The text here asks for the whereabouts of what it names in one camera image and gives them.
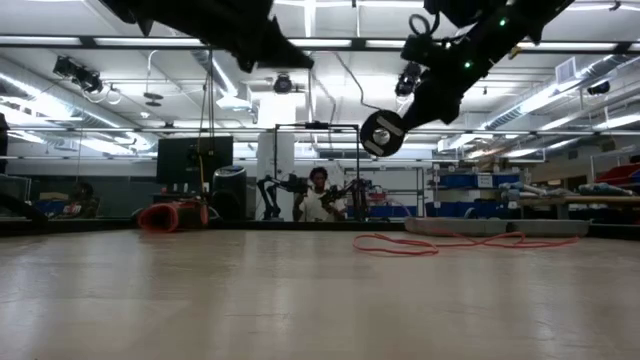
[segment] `ceiling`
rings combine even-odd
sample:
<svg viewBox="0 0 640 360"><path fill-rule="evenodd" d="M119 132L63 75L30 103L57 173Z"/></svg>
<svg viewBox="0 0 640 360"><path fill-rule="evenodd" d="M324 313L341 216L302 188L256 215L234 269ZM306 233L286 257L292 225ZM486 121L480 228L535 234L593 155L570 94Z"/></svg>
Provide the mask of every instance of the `ceiling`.
<svg viewBox="0 0 640 360"><path fill-rule="evenodd" d="M409 33L407 20L413 13L428 15L416 8L416 1L369 1L359 9L349 6L331 6L330 0L300 0L293 5L276 1L273 15L278 18L283 33L289 37L389 37L403 38ZM303 4L316 4L305 9ZM612 1L576 1L573 11L566 11L545 29L545 40L565 41L634 41L640 38L640 2L624 1L626 9L608 11L578 11L579 6L601 5ZM105 9L97 0L3 0L0 12L0 34L47 34L47 35L126 35L140 36L136 26L122 23ZM446 18L436 33L436 37L451 36L456 28ZM171 31L156 24L152 35L171 36ZM159 51L153 54L148 71L149 51L137 50L63 50L63 49L0 49L0 57L10 60L44 79L55 82L77 94L79 89L68 81L61 81L52 73L57 56L70 56L78 63L99 71L101 78L118 88L123 99L116 105L106 101L98 105L120 115L140 126L162 126L173 121L176 126L197 127L200 125L203 102L202 86L205 72L188 51ZM368 103L378 107L397 110L400 103L394 94L398 74L405 61L394 52L343 52L339 54L353 71L365 89ZM316 53L315 73L318 80L337 101L336 123L362 123L371 113L360 104L360 93L355 83L330 53ZM489 76L478 82L465 95L462 112L487 116L499 112L509 105L522 100L524 94L539 87L555 76L555 67L566 61L565 55L519 55L514 60L504 59L491 71ZM234 59L224 53L219 54L219 64L235 83L248 84L256 98L269 93L272 79L277 76L273 69L257 69L251 74L238 70ZM578 64L588 64L598 57L580 57ZM301 88L307 88L307 72L292 71L292 80ZM623 89L626 83L616 83ZM162 107L145 105L148 100L142 94L151 91L162 94ZM318 86L312 87L317 96L314 120L327 121L331 117L332 106ZM305 94L290 95L298 104L298 121L307 121L308 112ZM104 97L92 96L94 100ZM555 120L576 111L580 103L577 94L567 97L562 105L545 107L537 115ZM252 117L242 112L215 109L216 119L234 119L224 126L255 127ZM476 128L482 117L461 116L453 127ZM423 128L440 128L436 122ZM242 141L255 140L255 136L243 135ZM440 136L416 136L414 142L435 144Z"/></svg>

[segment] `white shirt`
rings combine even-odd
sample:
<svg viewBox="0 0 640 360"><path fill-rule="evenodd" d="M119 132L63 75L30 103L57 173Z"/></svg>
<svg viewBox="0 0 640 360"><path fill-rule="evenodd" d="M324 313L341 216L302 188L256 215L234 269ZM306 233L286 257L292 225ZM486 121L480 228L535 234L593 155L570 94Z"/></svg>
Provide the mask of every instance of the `white shirt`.
<svg viewBox="0 0 640 360"><path fill-rule="evenodd" d="M323 192L321 194L316 193L313 189L309 189L307 191L307 196L305 196L304 201L300 204L300 211L302 211L302 216L300 217L300 221L303 222L335 222L336 217L333 214L329 214L323 207L322 201L320 198L325 194ZM329 203L331 206L336 208L338 211L343 211L346 209L346 205L343 199L338 199L335 202Z"/></svg>

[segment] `red cable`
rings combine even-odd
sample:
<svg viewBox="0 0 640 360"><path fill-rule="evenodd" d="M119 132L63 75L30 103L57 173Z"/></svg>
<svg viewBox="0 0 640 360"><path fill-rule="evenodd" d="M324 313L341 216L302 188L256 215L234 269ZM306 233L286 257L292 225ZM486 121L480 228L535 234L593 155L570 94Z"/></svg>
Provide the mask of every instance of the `red cable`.
<svg viewBox="0 0 640 360"><path fill-rule="evenodd" d="M474 246L491 246L491 247L500 247L500 248L505 248L505 249L541 249L541 248L551 248L551 247L561 247L561 246L566 246L566 245L570 245L570 244L575 244L578 242L579 237L573 237L571 239L565 240L565 241L561 241L561 242L549 242L549 241L527 241L527 236L524 233L521 232L511 232L511 233L505 233L505 234L500 234L497 236L492 236L489 238L485 238L485 239L481 239L481 240L474 240L468 236L464 236L461 234L457 234L454 232L450 232L447 230L441 230L441 229L429 229L429 231L433 232L433 233L437 233L439 235L446 235L446 236L452 236L452 237L456 237L459 239L463 239L466 240L466 243L456 243L456 244L441 244L441 245L434 245L428 241L424 241L424 240L402 240L402 239L392 239L388 236L385 235L381 235L381 234L371 234L371 235L360 235L360 236L356 236L353 239L353 247L356 248L357 250L363 251L363 252L382 252L382 253L387 253L387 254L394 254L394 255L408 255L408 256L422 256L422 255L437 255L440 252L439 248L446 248L446 247L474 247ZM493 243L493 241L495 240L499 240L499 239L504 239L504 238L511 238L511 237L519 237L520 240L512 243L512 244L500 244L500 243ZM399 245L409 245L409 246L418 246L418 247L426 247L428 248L427 250L418 250L418 251L407 251L407 250L391 250L391 249L385 249L385 248L378 248L378 247L364 247L364 246L360 246L358 244L358 240L360 239L377 239L377 240L383 240L383 241L388 241L394 244L399 244Z"/></svg>

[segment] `computer monitor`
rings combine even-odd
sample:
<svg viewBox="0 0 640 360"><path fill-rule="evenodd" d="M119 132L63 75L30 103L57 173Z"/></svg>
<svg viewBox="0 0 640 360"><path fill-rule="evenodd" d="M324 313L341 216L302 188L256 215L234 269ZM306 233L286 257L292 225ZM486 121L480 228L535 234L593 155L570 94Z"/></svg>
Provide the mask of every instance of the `computer monitor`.
<svg viewBox="0 0 640 360"><path fill-rule="evenodd" d="M233 164L233 137L161 139L158 143L156 182L199 184L200 157L204 181L211 183L216 170Z"/></svg>

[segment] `gray floor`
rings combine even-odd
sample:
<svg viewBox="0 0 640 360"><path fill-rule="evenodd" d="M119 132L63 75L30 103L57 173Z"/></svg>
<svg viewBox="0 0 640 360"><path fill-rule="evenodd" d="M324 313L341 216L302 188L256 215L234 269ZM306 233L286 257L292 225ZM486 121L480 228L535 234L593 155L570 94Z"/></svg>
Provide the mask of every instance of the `gray floor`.
<svg viewBox="0 0 640 360"><path fill-rule="evenodd" d="M640 243L383 258L353 235L0 240L0 360L640 359Z"/></svg>

